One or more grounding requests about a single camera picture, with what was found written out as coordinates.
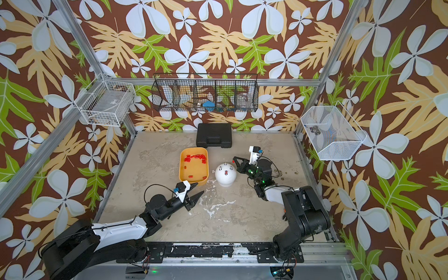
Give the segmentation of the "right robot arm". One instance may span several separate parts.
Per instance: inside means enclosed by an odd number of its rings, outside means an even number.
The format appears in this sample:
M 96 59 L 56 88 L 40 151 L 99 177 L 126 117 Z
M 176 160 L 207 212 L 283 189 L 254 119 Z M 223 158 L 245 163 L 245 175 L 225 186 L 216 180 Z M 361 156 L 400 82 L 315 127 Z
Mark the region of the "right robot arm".
M 285 213 L 282 219 L 287 221 L 288 226 L 273 237 L 272 252 L 277 260 L 298 257 L 301 243 L 331 227 L 328 212 L 309 185 L 294 188 L 276 184 L 271 169 L 273 163 L 268 159 L 251 161 L 235 156 L 233 163 L 238 173 L 247 175 L 253 181 L 259 198 L 283 205 Z

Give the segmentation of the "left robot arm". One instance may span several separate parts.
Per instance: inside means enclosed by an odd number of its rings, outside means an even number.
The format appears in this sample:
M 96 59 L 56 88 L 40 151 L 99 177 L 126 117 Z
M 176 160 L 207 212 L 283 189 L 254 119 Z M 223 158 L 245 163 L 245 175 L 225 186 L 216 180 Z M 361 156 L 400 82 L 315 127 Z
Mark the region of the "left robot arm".
M 135 218 L 110 224 L 79 220 L 45 245 L 41 256 L 46 274 L 52 280 L 70 280 L 84 269 L 109 261 L 142 261 L 149 252 L 145 238 L 155 234 L 161 221 L 185 208 L 190 211 L 203 195 L 183 199 L 153 196 L 145 211 Z

